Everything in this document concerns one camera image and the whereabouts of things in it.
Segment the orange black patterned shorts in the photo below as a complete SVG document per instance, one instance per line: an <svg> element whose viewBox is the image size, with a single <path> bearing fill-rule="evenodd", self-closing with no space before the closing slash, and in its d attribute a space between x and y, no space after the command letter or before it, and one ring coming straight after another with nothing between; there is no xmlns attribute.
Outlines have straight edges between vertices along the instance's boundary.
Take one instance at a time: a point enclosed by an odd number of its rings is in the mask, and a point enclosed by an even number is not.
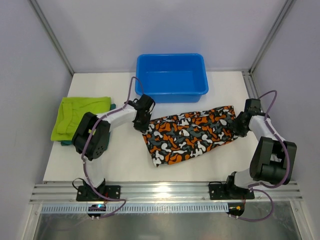
<svg viewBox="0 0 320 240"><path fill-rule="evenodd" d="M185 112L152 120L142 136L156 167L173 165L236 140L235 119L232 105Z"/></svg>

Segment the lime green shorts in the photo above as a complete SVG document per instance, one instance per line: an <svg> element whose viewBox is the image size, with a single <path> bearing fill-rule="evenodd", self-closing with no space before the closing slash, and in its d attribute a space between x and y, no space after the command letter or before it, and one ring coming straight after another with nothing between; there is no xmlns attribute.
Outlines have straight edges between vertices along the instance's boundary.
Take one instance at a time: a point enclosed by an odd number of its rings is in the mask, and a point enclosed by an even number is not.
<svg viewBox="0 0 320 240"><path fill-rule="evenodd" d="M87 112L95 115L110 110L112 100L104 97L64 97L58 108L57 118L50 140L71 141L83 116Z"/></svg>

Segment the dark green shorts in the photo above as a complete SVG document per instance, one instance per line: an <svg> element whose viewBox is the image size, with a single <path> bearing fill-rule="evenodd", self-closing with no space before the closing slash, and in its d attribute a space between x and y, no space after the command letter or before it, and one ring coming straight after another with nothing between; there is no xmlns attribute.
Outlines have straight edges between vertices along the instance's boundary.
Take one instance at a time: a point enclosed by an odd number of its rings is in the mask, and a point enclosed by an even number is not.
<svg viewBox="0 0 320 240"><path fill-rule="evenodd" d="M114 110L115 108L116 108L116 104L112 103L110 105L110 109L109 110L111 111L111 110ZM110 136L111 136L111 132L108 133L108 139L106 141L106 146L105 146L106 149L108 148L108 145L109 145ZM71 146L72 145L72 141L71 140L62 140L62 141L60 141L60 145L61 146Z"/></svg>

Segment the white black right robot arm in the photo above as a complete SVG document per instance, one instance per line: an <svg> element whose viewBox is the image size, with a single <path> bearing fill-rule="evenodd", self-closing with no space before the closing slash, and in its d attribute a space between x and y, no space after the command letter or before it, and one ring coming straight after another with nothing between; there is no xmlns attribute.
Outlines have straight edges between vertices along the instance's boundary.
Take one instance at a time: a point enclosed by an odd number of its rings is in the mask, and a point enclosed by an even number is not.
<svg viewBox="0 0 320 240"><path fill-rule="evenodd" d="M297 145L285 140L274 129L271 119L261 109L259 99L247 99L244 111L236 117L231 129L238 137L253 132L258 140L249 168L227 177L228 197L246 197L255 186L275 189L291 181Z"/></svg>

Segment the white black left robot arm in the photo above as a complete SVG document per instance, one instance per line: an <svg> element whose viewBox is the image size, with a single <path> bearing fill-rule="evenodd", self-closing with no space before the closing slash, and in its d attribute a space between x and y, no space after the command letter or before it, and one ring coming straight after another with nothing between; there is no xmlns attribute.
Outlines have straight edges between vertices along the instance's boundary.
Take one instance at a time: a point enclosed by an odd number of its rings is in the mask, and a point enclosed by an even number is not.
<svg viewBox="0 0 320 240"><path fill-rule="evenodd" d="M110 132L126 123L133 123L135 130L144 133L149 126L155 101L143 94L139 99L127 100L123 107L100 115L87 112L83 115L72 144L81 155L85 179L77 188L78 202L119 199L115 186L107 186L102 171L101 155L107 150Z"/></svg>

